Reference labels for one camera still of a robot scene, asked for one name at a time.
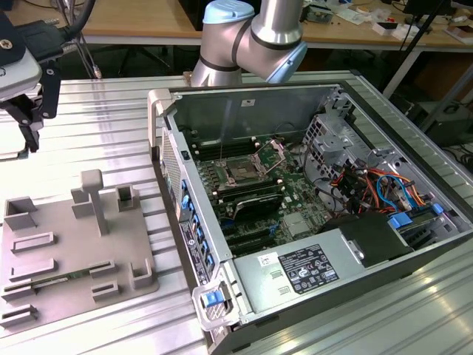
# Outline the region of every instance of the motherboard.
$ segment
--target motherboard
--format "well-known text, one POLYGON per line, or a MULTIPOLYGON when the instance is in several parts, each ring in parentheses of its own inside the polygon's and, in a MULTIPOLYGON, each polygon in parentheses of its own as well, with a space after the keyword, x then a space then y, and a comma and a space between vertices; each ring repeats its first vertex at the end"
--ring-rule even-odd
POLYGON ((250 154, 215 146, 221 156, 198 160, 197 169, 235 256, 286 244, 319 232, 330 212, 306 179, 300 153, 277 139, 253 138, 250 154))

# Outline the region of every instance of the metal worktable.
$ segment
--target metal worktable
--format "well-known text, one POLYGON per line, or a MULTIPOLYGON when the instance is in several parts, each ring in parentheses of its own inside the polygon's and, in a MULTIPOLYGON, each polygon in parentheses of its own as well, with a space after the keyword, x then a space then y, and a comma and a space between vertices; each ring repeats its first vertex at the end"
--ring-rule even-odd
MULTIPOLYGON (((351 72, 300 73, 293 81, 345 80, 473 204, 473 181, 424 141, 389 101, 351 72)), ((258 81, 246 76, 245 81, 258 81)), ((181 87, 182 78, 65 81, 58 117, 41 131, 40 150, 27 160, 0 163, 0 214, 5 198, 36 203, 69 198, 78 173, 101 169, 106 188, 132 183, 140 192, 160 289, 143 297, 0 339, 2 354, 83 352, 206 354, 190 291, 148 154, 146 95, 181 87)), ((0 136, 11 119, 0 112, 0 136)), ((363 129, 376 145, 386 139, 363 129)), ((241 354, 471 354, 473 353, 473 242, 410 277, 308 319, 253 344, 241 354)))

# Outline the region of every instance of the green circuit board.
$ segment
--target green circuit board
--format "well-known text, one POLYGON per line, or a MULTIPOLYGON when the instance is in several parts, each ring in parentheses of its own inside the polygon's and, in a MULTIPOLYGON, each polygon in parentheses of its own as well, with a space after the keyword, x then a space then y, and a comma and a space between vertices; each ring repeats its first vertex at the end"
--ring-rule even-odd
POLYGON ((267 174, 263 174, 255 166, 259 164, 260 168, 263 166, 263 169, 268 171, 281 160, 280 154, 270 146, 258 153, 257 163, 254 155, 197 161, 197 169, 210 198, 217 189, 228 191, 237 186, 251 186, 252 183, 262 181, 282 181, 279 192, 282 195, 280 207, 259 218, 236 222, 219 209, 219 203, 222 201, 213 202, 214 211, 230 249, 238 256, 255 252, 254 248, 247 252, 245 246, 253 245, 258 238, 262 238, 264 244, 269 247, 314 235, 331 218, 324 203, 316 195, 313 184, 302 173, 296 161, 299 156, 291 154, 283 146, 280 147, 285 160, 267 174), (248 240, 235 242, 244 236, 249 236, 248 240))

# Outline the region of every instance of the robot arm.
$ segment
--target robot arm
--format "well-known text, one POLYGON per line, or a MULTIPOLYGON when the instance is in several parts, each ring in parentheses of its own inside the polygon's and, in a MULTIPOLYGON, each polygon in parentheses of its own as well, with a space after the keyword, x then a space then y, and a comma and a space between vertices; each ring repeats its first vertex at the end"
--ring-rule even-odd
POLYGON ((26 141, 25 149, 36 152, 45 118, 54 118, 58 108, 61 74, 55 60, 87 22, 95 0, 86 0, 77 21, 57 28, 54 21, 35 21, 14 27, 0 12, 0 109, 17 122, 26 141), (41 85, 38 95, 25 93, 41 85))
POLYGON ((249 4, 216 0, 205 9, 200 60, 193 87, 241 84, 241 69, 270 84, 288 80, 301 64, 307 44, 299 23, 303 0, 262 0, 254 17, 249 4))

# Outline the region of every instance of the power supply label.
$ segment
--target power supply label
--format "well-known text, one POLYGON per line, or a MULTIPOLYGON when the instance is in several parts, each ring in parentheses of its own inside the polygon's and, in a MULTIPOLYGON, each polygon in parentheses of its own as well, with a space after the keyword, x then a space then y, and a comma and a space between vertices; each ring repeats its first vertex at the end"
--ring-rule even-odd
POLYGON ((281 255, 279 262, 298 294, 338 280, 335 269, 319 244, 281 255))
POLYGON ((192 233, 191 225, 189 223, 180 223, 180 230, 183 233, 184 243, 186 243, 187 252, 191 258, 192 268, 197 277, 199 285, 205 285, 208 282, 207 272, 205 272, 204 265, 201 261, 199 248, 194 239, 194 233, 192 233))

